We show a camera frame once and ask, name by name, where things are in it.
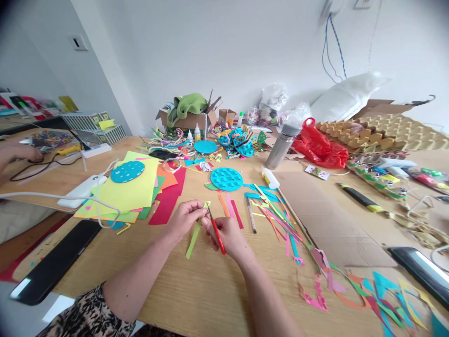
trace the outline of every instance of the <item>black phone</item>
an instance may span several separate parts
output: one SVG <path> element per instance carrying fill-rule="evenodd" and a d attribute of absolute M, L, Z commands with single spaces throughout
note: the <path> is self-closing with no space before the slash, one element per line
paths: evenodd
<path fill-rule="evenodd" d="M 151 157 L 156 157 L 162 160 L 167 160 L 168 158 L 176 158 L 178 155 L 165 151 L 165 150 L 154 150 L 153 152 L 151 152 L 150 154 Z"/>
<path fill-rule="evenodd" d="M 98 222 L 80 221 L 14 288 L 9 297 L 30 306 L 41 303 L 100 229 Z"/>
<path fill-rule="evenodd" d="M 449 276 L 444 271 L 415 248 L 392 247 L 387 250 L 415 280 L 449 310 Z"/>

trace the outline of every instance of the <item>patterned sleeve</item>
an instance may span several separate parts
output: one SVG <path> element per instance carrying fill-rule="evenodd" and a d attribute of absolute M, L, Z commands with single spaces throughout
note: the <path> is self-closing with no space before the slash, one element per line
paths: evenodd
<path fill-rule="evenodd" d="M 76 298 L 37 337 L 114 336 L 128 337 L 136 323 L 122 321 L 109 309 L 103 297 L 103 284 Z"/>

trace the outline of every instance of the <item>green fabric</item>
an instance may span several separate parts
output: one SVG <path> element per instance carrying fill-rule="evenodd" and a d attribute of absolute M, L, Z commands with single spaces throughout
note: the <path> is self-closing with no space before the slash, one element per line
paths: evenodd
<path fill-rule="evenodd" d="M 198 115 L 207 106 L 206 99 L 198 93 L 174 98 L 174 109 L 167 114 L 167 126 L 174 127 L 178 119 L 185 119 L 187 113 Z"/>

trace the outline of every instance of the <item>white glue bottle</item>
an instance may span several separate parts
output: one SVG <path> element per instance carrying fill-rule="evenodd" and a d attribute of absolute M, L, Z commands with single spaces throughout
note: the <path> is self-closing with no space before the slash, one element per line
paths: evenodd
<path fill-rule="evenodd" d="M 262 177 L 265 179 L 265 181 L 268 184 L 268 187 L 271 189 L 277 189 L 280 184 L 278 180 L 275 178 L 275 175 L 273 172 L 271 172 L 269 169 L 262 166 Z"/>
<path fill-rule="evenodd" d="M 195 142 L 198 142 L 201 140 L 201 133 L 200 133 L 200 128 L 198 127 L 198 123 L 196 123 L 196 128 L 195 128 Z"/>

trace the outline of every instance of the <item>right hand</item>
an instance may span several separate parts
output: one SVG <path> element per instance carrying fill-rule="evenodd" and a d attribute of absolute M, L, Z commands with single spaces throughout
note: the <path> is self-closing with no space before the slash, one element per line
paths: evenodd
<path fill-rule="evenodd" d="M 233 218 L 215 218 L 220 238 L 226 252 L 237 262 L 252 254 L 252 249 L 248 245 L 239 225 Z M 210 240 L 215 251 L 220 248 L 217 244 L 218 240 L 215 236 L 214 227 L 208 215 L 201 220 L 201 225 L 206 229 L 207 234 L 210 235 Z"/>

